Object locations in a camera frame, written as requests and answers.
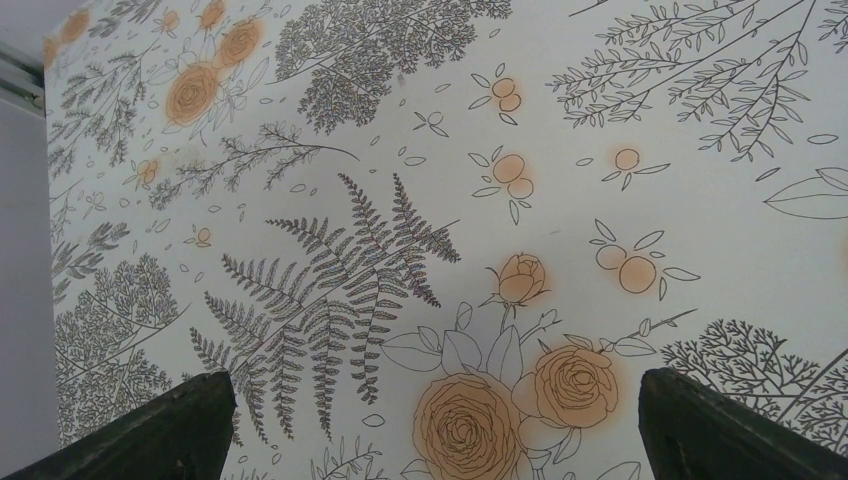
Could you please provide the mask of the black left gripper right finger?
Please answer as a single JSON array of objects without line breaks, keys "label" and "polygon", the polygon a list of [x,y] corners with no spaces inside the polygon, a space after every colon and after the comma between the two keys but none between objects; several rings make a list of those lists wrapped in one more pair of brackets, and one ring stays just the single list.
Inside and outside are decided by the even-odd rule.
[{"label": "black left gripper right finger", "polygon": [[656,479],[845,479],[847,459],[669,368],[642,375],[639,431]]}]

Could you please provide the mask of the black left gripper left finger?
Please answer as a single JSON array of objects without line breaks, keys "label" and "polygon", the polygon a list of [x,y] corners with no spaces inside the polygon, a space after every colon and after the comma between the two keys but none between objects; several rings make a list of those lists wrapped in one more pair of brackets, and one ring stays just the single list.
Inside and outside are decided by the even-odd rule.
[{"label": "black left gripper left finger", "polygon": [[225,371],[197,375],[9,479],[218,479],[236,400]]}]

